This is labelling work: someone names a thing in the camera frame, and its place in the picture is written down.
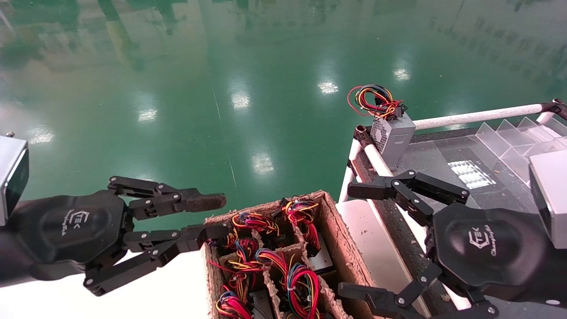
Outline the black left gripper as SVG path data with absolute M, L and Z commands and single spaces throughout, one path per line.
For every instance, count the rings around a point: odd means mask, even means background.
M 87 272 L 83 283 L 95 296 L 103 296 L 229 234 L 225 224 L 130 232 L 134 225 L 129 209 L 138 221 L 218 210 L 226 204 L 223 193 L 201 194 L 196 188 L 123 176 L 112 176 L 108 190 L 18 204 L 12 215 L 12 280 L 60 280 L 103 267 Z M 134 200 L 128 208 L 116 195 Z M 116 263 L 125 250 L 137 256 Z

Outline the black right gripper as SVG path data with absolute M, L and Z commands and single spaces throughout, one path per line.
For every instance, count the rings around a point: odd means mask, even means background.
M 413 170 L 377 176 L 371 183 L 350 182 L 347 194 L 352 198 L 394 200 L 417 224 L 430 227 L 429 254 L 438 266 L 429 265 L 401 293 L 338 284 L 340 296 L 366 302 L 373 315 L 423 319 L 412 304 L 439 278 L 460 295 L 468 292 L 472 304 L 468 309 L 435 315 L 435 319 L 498 317 L 495 305 L 470 292 L 510 302 L 566 305 L 566 250 L 554 247 L 539 215 L 470 208 L 464 205 L 468 190 Z M 419 195 L 447 207 L 434 214 Z

